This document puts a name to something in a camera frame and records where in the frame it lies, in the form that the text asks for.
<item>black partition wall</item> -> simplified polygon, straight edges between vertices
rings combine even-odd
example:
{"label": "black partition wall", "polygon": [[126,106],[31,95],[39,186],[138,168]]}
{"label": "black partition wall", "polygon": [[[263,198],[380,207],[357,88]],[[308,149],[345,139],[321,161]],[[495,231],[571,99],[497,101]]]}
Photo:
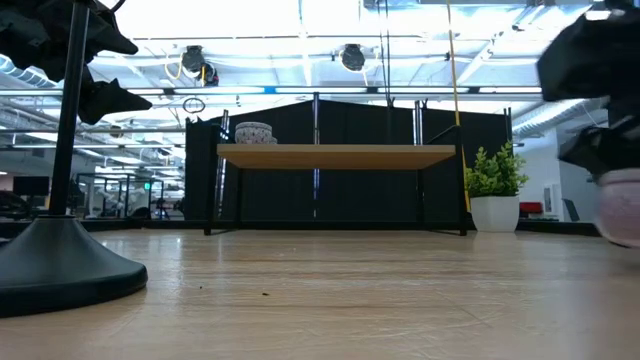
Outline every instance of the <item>black partition wall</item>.
{"label": "black partition wall", "polygon": [[[279,144],[313,144],[311,101],[234,115],[230,132],[241,122],[262,122],[273,127]],[[222,220],[236,211],[238,169],[226,165]],[[313,170],[244,170],[242,221],[313,221]]]}
{"label": "black partition wall", "polygon": [[[455,113],[445,110],[422,110],[422,133],[425,143],[456,124]],[[504,145],[509,136],[511,122],[500,114],[460,113],[462,143],[467,167],[475,164],[476,153],[480,147],[493,156]],[[434,142],[434,145],[450,143],[446,136]],[[436,164],[424,173],[425,221],[427,223],[453,223],[457,221],[456,179],[450,174],[455,172],[455,160],[450,159]]]}
{"label": "black partition wall", "polygon": [[[321,101],[320,144],[412,145],[413,110],[393,109],[387,141],[387,109],[381,106]],[[416,221],[415,171],[319,172],[318,221]]]}

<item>black stand base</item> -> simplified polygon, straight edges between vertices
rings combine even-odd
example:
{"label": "black stand base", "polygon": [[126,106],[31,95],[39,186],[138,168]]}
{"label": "black stand base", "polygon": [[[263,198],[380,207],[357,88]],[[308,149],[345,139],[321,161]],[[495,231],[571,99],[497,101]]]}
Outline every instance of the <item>black stand base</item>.
{"label": "black stand base", "polygon": [[0,317],[97,304],[146,283],[144,265],[100,245],[73,217],[40,217],[0,248]]}

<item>ceiling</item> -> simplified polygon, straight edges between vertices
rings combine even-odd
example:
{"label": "ceiling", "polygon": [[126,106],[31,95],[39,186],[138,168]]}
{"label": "ceiling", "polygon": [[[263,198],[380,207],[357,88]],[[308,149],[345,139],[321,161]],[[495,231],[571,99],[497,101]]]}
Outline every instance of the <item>ceiling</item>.
{"label": "ceiling", "polygon": [[[117,1],[102,2],[111,7]],[[560,30],[591,6],[588,0],[454,0],[451,8],[454,58],[449,59],[447,7],[437,4],[444,1],[390,0],[388,3],[387,15],[384,6],[378,13],[374,0],[181,0],[179,5],[164,2],[162,6],[158,6],[157,0],[129,0],[117,12],[118,25],[140,51],[133,56],[100,53],[90,69],[96,80],[117,78],[125,88],[198,88],[199,82],[185,74],[178,79],[173,77],[186,46],[201,45],[206,59],[219,73],[221,88],[384,87],[381,57],[384,51],[390,58],[390,61],[384,60],[385,66],[390,65],[390,85],[395,87],[451,87],[453,63],[460,87],[536,87],[538,57]],[[527,6],[540,3],[558,6]],[[354,73],[344,68],[340,53],[345,44],[360,45],[366,57],[366,71]],[[42,82],[33,80],[44,76],[38,69],[29,69],[19,78],[8,64],[0,65],[0,70],[1,88],[35,90],[42,86]],[[60,88],[62,84],[48,86]],[[59,115],[58,100],[29,94],[0,97],[3,101],[0,105],[4,107],[0,126],[53,131]],[[91,129],[81,126],[78,142],[184,144],[184,134],[176,131],[188,115],[182,110],[187,96],[146,97],[154,103],[154,109],[108,115]],[[233,116],[311,98],[309,94],[239,95],[233,92],[199,97],[206,103],[200,115],[203,118],[220,116],[225,109]],[[415,100],[426,97],[430,99],[430,107],[454,108],[451,94],[424,93],[399,96],[396,106],[412,108]],[[382,94],[323,94],[322,98],[386,104]],[[516,117],[541,105],[539,94],[497,93],[461,99],[463,111],[502,113],[510,107]],[[32,114],[23,111],[25,108],[31,109]],[[121,137],[90,133],[112,126],[174,132]],[[52,144],[43,137],[20,135],[16,140],[5,134],[3,143],[12,141]],[[169,154],[169,158],[180,163],[184,152],[172,151],[175,154]],[[109,149],[92,152],[107,156],[114,153]],[[166,156],[159,157],[155,149],[126,152],[148,164],[169,161]],[[99,156],[85,155],[102,161]]]}

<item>computer monitor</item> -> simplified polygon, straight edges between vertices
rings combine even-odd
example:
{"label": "computer monitor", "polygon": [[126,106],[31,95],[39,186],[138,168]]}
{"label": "computer monitor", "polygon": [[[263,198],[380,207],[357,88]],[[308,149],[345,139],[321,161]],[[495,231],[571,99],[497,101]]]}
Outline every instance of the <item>computer monitor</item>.
{"label": "computer monitor", "polygon": [[49,195],[49,177],[15,176],[13,193],[19,196],[47,196]]}

